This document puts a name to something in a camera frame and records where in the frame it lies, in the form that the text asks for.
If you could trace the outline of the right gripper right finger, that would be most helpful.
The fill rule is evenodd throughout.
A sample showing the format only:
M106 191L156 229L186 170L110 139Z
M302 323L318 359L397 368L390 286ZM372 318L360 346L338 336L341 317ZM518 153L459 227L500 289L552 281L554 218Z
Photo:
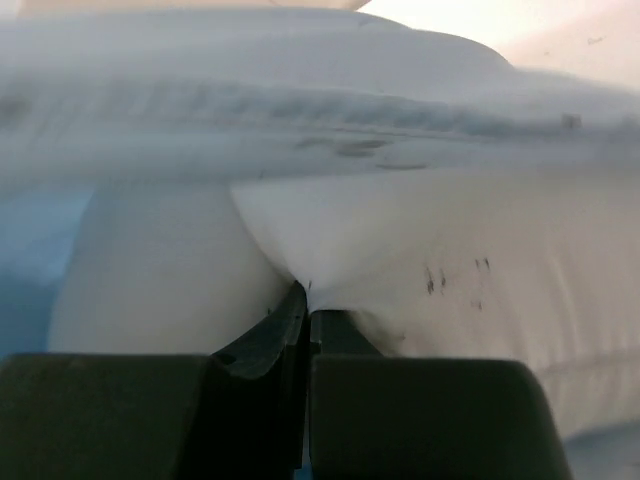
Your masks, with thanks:
M568 479L546 396L522 363L387 358L340 311L311 316L317 479Z

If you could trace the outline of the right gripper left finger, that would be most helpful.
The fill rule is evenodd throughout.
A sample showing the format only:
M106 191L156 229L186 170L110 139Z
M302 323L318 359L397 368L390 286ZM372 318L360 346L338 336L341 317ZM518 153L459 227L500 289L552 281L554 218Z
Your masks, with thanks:
M299 284L211 355L12 355L1 364L1 475L290 479L306 356Z

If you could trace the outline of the light blue pillowcase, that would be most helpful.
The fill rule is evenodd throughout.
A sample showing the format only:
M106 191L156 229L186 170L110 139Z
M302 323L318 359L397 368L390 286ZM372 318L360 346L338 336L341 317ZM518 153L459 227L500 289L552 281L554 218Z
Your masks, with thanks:
M1 300L49 305L47 340L82 215L103 187L586 167L639 174L637 89L516 67L472 40L353 10L221 6L1 25ZM343 310L320 311L357 329ZM521 361L392 356L364 338L387 358L524 364L568 479L638 477L639 417L565 436Z

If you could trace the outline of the white pillow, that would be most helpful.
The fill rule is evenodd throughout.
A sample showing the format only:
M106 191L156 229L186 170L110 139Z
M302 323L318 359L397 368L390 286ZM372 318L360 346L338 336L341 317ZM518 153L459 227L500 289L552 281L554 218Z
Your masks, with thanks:
M103 187L47 347L211 353L293 283L386 355L525 363L565 436L639 417L639 174L627 167Z

